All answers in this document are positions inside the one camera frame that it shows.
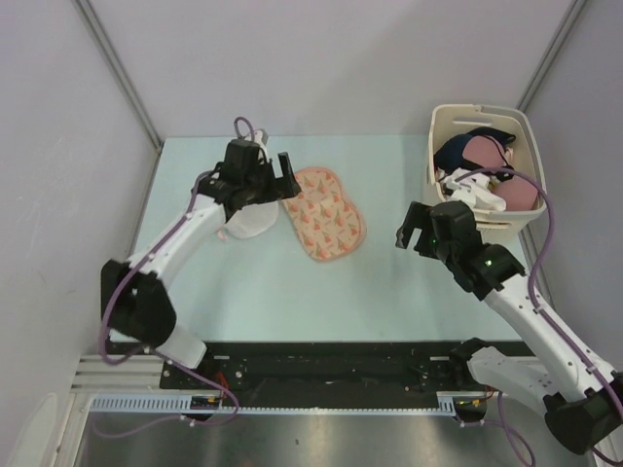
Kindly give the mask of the floral orange bra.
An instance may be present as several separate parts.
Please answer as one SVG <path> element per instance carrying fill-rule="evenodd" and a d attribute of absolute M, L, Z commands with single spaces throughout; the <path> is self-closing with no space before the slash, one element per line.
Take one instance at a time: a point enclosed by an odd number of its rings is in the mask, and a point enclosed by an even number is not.
<path fill-rule="evenodd" d="M 325 167 L 306 167 L 295 179 L 301 192 L 282 204 L 308 256 L 329 262 L 354 252 L 366 238 L 367 225 L 338 175 Z"/>

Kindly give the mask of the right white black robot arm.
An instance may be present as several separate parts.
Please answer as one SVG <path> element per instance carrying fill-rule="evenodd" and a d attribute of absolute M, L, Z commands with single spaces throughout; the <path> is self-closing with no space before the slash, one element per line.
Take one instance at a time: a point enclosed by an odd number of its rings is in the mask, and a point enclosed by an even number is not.
<path fill-rule="evenodd" d="M 543 367 L 520 364 L 471 339 L 451 355 L 449 378 L 456 388 L 471 390 L 480 383 L 505 393 L 542 416 L 552 436 L 575 454 L 593 450 L 621 426 L 621 373 L 543 300 L 505 246 L 482 239 L 465 203 L 412 202 L 395 245 L 440 261 L 463 291 L 513 328 Z"/>

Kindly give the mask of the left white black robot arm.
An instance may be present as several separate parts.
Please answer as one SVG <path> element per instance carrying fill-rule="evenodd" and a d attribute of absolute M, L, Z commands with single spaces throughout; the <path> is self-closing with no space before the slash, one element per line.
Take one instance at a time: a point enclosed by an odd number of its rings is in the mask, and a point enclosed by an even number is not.
<path fill-rule="evenodd" d="M 98 346 L 105 363 L 116 366 L 125 361 L 106 351 L 109 335 L 116 331 L 138 341 L 136 352 L 149 348 L 182 366 L 180 375 L 192 387 L 202 389 L 213 382 L 215 366 L 205 359 L 207 346 L 179 324 L 168 289 L 206 238 L 237 213 L 295 198 L 301 192 L 288 154 L 277 157 L 279 174 L 263 143 L 231 140 L 224 159 L 198 175 L 187 207 L 166 231 L 126 260 L 104 264 Z"/>

